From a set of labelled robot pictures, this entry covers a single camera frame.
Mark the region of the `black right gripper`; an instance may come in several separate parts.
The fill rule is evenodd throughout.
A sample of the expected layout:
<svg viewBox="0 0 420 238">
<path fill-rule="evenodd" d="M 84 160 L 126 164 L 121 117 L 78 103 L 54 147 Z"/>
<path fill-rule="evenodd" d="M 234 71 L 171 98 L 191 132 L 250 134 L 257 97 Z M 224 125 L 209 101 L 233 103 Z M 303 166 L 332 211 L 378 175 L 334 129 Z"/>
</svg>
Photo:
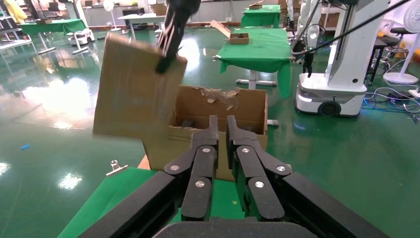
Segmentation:
<svg viewBox="0 0 420 238">
<path fill-rule="evenodd" d="M 163 55 L 157 64 L 157 73 L 165 73 L 176 58 L 187 20 L 199 10 L 200 4 L 201 0 L 167 0 L 170 11 L 166 13 L 157 44 Z"/>
</svg>

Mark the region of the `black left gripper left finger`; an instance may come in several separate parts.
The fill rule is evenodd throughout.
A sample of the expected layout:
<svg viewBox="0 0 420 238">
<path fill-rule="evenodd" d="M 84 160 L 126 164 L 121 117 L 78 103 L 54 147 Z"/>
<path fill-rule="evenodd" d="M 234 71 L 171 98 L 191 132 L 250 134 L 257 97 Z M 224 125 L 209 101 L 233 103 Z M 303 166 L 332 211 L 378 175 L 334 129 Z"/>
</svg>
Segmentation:
<svg viewBox="0 0 420 238">
<path fill-rule="evenodd" d="M 217 116 L 211 115 L 207 129 L 192 133 L 190 149 L 164 167 L 167 174 L 180 180 L 182 221 L 207 221 L 210 218 L 218 145 Z"/>
</svg>

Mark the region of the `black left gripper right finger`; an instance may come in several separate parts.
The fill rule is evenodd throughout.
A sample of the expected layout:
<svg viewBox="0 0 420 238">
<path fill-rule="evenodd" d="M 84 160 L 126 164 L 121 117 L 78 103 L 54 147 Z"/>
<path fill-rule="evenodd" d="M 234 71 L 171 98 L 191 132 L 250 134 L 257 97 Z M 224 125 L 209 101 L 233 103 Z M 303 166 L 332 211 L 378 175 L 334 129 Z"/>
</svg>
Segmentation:
<svg viewBox="0 0 420 238">
<path fill-rule="evenodd" d="M 263 150 L 254 132 L 240 129 L 227 117 L 227 157 L 245 216 L 282 221 L 285 210 L 273 187 L 292 173 L 291 166 Z"/>
</svg>

